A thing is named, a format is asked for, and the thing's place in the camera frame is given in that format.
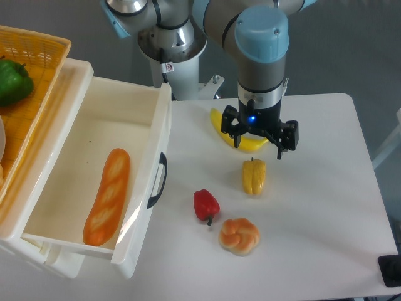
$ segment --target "drawer handle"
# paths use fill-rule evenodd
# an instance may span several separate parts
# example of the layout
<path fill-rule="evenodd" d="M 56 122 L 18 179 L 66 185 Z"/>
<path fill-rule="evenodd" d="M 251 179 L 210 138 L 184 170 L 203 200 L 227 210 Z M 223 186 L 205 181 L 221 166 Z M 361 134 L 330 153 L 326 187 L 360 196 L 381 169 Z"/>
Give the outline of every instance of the drawer handle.
<path fill-rule="evenodd" d="M 151 196 L 149 198 L 147 209 L 153 207 L 156 204 L 156 202 L 160 199 L 163 189 L 164 189 L 165 180 L 167 178 L 167 158 L 165 157 L 165 154 L 163 152 L 160 153 L 159 164 L 164 166 L 164 178 L 163 178 L 162 187 L 160 188 L 160 191 L 155 196 Z"/>

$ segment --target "bread roll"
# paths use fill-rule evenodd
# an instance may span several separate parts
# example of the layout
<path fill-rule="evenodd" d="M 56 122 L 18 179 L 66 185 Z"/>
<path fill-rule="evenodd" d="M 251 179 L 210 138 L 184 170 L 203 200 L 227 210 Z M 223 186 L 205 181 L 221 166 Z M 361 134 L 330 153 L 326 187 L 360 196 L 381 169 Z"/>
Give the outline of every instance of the bread roll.
<path fill-rule="evenodd" d="M 258 227 L 246 218 L 226 220 L 219 233 L 223 248 L 238 256 L 246 256 L 260 241 Z"/>

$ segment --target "pepper stem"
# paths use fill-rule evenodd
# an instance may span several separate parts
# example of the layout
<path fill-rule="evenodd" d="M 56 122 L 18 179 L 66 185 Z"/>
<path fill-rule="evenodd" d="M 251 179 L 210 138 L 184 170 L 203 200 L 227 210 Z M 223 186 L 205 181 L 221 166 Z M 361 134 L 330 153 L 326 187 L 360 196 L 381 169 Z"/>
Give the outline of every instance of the pepper stem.
<path fill-rule="evenodd" d="M 207 217 L 207 225 L 208 226 L 212 225 L 212 216 L 210 216 L 210 215 Z"/>

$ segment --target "yellow basket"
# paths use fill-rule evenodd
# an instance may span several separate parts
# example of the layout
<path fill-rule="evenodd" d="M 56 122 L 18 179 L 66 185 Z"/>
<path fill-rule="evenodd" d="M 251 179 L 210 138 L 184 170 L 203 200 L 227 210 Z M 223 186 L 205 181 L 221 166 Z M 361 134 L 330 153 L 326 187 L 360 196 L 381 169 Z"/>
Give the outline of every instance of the yellow basket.
<path fill-rule="evenodd" d="M 0 57 L 26 64 L 34 90 L 24 100 L 0 107 L 6 132 L 6 148 L 1 165 L 4 183 L 1 202 L 28 151 L 36 125 L 46 111 L 49 95 L 71 48 L 71 41 L 17 28 L 0 26 Z"/>

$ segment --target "bell pepper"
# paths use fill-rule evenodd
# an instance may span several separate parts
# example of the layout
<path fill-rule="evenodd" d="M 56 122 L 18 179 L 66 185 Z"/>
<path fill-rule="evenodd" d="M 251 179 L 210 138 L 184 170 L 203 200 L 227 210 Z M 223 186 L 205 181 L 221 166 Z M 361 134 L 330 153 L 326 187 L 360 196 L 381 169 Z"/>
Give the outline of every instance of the bell pepper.
<path fill-rule="evenodd" d="M 266 176 L 266 164 L 259 159 L 245 161 L 242 165 L 242 186 L 248 194 L 261 194 L 264 178 Z"/>
<path fill-rule="evenodd" d="M 0 58 L 0 106 L 5 107 L 26 98 L 33 91 L 33 81 L 21 65 Z"/>
<path fill-rule="evenodd" d="M 211 226 L 212 219 L 219 213 L 220 205 L 215 197 L 206 189 L 194 193 L 195 214 L 201 221 L 207 221 Z"/>

